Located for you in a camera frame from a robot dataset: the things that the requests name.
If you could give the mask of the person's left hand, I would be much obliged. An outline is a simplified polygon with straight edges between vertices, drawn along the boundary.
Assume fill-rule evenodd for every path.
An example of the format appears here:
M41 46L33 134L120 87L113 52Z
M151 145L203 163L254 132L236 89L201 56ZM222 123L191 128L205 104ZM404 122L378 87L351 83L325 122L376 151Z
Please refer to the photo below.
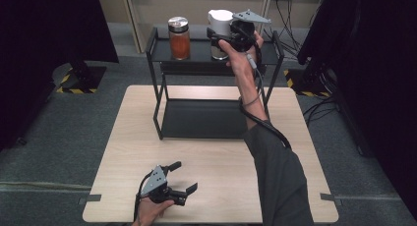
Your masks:
M162 203L154 203L149 198L142 198L137 210L137 218L132 223L132 226L151 226L155 219L162 217L164 211L173 204L173 200L166 200Z

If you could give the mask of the grey floor tape piece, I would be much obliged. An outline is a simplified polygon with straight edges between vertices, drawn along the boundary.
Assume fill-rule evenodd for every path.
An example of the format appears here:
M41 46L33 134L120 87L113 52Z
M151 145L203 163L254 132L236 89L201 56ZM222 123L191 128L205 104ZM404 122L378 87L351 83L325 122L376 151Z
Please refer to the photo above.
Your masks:
M338 205L338 206L342 205L342 201L339 198L336 198L332 194L320 193L320 197L321 197L321 200L332 201L335 205Z
M85 205L87 202L96 202L101 200L101 195L88 195L85 198L79 198L78 204Z

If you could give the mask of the white plastic cup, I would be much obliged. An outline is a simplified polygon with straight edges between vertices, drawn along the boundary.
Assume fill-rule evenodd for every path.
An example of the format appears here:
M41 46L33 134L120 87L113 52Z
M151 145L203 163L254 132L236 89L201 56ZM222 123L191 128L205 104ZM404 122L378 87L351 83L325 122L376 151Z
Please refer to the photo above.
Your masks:
M209 28L212 29L216 34L229 36L230 35L230 23L233 19L233 13L228 10L209 10L208 11L208 22ZM218 42L214 39L210 40L211 46L211 57L216 60L223 60L228 55L223 52L218 46Z

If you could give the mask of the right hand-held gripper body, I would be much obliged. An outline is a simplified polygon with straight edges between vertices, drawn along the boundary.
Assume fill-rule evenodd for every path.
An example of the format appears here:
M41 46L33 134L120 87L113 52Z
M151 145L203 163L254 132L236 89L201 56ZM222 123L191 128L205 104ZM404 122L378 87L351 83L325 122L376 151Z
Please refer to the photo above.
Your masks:
M255 24L270 24L271 19L264 18L250 9L232 14L230 24L232 47L239 52L249 50L256 42L254 37Z

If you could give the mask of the stand base with hazard tape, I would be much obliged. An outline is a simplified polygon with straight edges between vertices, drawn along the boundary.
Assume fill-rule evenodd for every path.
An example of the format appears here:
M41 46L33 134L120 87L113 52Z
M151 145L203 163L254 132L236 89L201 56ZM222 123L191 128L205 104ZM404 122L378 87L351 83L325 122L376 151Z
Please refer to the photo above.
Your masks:
M60 93L95 93L106 71L103 66L89 66L83 63L81 67L70 68L57 88Z
M288 69L284 71L287 85L298 95L330 97L330 92L319 79L308 82L304 79L304 71Z

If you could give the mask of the orange spice jar silver lid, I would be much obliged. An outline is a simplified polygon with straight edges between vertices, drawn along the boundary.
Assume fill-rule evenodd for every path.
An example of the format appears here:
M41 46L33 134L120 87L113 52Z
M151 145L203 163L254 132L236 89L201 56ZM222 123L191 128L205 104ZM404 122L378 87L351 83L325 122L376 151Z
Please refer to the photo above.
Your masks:
M177 60L187 59L191 48L188 20L184 17L169 19L168 35L172 56Z

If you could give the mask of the black two-tier metal shelf rack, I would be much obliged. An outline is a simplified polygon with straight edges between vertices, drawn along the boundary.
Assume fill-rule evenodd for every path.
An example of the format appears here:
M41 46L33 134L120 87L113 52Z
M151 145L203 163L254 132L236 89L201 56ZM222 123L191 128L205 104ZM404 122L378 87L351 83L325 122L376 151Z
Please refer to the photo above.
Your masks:
M191 56L176 60L171 55L169 39L159 34L157 28L151 31L146 55L149 72L156 97L153 121L158 136L175 139L239 139L246 130L246 117L239 110L235 97L204 98L206 89L194 89L195 98L175 97L175 87L168 85L168 76L193 78L231 77L232 71L224 61L210 55L207 39L191 41Z

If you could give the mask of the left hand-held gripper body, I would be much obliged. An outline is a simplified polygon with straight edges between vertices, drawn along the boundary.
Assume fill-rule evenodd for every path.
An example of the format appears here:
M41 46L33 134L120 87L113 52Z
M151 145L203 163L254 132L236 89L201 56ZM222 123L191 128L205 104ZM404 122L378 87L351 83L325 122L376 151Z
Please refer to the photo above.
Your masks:
M176 205L184 206L187 199L186 192L174 191L168 186L167 174L163 173L162 167L156 165L144 177L147 182L143 187L140 187L140 198L149 198L154 203L173 200Z

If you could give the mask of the person's right hand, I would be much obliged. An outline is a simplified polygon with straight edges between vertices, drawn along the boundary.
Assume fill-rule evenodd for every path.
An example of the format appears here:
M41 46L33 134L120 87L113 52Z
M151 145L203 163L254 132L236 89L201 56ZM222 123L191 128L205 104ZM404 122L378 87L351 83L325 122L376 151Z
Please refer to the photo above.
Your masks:
M254 69L252 65L256 64L258 61L257 48L261 48L264 43L264 40L256 31L254 32L254 37L256 39L256 45L252 46L246 52L236 51L227 41L223 39L218 42L220 48L229 57L229 61L226 65L232 69L236 78L245 76L252 79L254 77Z

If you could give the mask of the black curtain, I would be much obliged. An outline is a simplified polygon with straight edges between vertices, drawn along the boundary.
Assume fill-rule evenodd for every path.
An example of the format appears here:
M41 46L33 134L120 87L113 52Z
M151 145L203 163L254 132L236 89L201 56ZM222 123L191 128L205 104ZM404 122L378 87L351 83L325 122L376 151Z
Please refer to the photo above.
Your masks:
M118 61L99 0L0 0L0 150L25 132L64 64Z
M298 54L326 70L355 128L417 220L417 0L323 0Z

